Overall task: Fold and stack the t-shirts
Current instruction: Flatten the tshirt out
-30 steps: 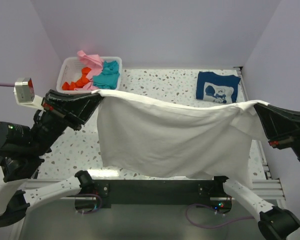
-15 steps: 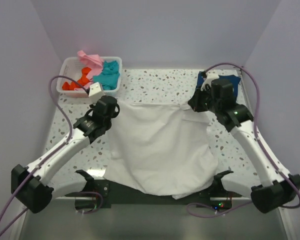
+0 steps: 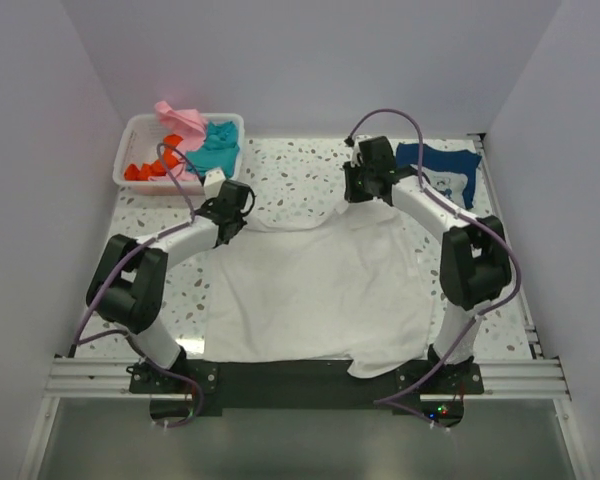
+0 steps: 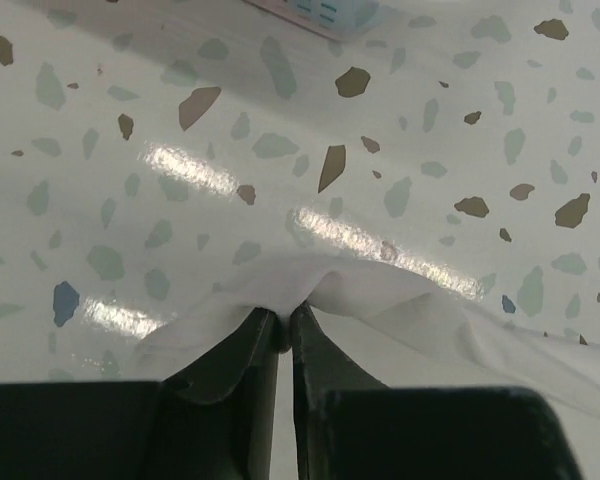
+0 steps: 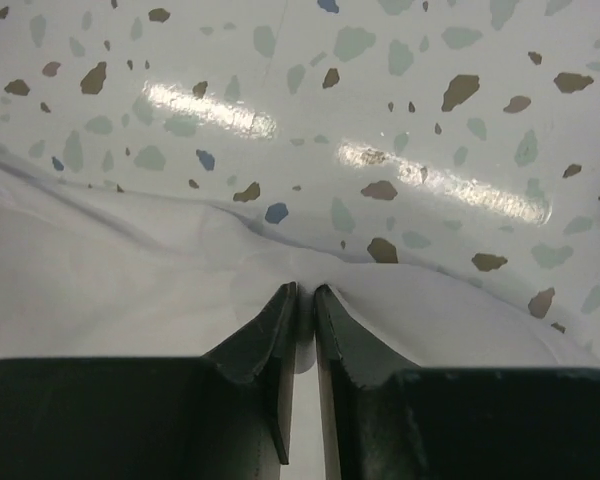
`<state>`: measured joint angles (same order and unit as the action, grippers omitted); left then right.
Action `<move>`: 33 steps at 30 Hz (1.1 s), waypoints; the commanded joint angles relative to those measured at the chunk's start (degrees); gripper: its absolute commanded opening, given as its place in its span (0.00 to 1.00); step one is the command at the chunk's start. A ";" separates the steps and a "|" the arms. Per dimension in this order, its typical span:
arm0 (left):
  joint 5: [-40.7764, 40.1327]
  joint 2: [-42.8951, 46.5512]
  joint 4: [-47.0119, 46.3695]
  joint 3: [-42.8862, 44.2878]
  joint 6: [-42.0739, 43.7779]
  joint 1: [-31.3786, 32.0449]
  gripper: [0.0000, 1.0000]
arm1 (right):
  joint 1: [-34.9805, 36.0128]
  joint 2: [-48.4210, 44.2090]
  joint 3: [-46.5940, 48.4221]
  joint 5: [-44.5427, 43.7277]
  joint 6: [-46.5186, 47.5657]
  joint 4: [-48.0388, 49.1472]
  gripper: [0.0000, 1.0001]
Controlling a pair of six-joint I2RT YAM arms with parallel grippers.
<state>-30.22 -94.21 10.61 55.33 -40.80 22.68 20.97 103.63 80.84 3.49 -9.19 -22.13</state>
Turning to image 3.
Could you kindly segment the white t-shirt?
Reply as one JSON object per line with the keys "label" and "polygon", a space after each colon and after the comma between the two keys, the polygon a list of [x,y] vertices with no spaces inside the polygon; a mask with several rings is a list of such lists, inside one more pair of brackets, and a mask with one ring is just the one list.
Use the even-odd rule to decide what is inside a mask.
{"label": "white t-shirt", "polygon": [[308,230],[245,230],[210,260],[206,360],[348,359],[367,379],[425,352],[431,299],[383,203],[340,207]]}

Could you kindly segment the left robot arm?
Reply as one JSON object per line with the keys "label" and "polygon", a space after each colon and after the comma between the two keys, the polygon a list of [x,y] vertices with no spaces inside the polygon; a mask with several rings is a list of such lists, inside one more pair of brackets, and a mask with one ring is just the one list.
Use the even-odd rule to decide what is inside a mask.
{"label": "left robot arm", "polygon": [[160,319],[168,271],[189,258],[226,245],[246,225],[255,205],[248,185],[227,180],[191,219],[146,237],[112,236],[86,294],[87,312],[120,326],[129,344],[153,366],[151,378],[165,392],[187,380],[183,347]]}

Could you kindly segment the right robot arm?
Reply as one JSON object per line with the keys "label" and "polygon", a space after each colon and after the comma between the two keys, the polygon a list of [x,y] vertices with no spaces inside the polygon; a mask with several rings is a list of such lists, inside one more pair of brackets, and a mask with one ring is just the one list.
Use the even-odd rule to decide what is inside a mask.
{"label": "right robot arm", "polygon": [[439,283],[447,306],[440,332],[429,347],[428,386],[449,392],[461,380],[459,364],[473,357],[478,317],[510,285],[512,258],[495,216],[478,217],[438,192],[419,167],[397,165],[389,140],[345,139],[344,199],[380,200],[408,215],[440,244]]}

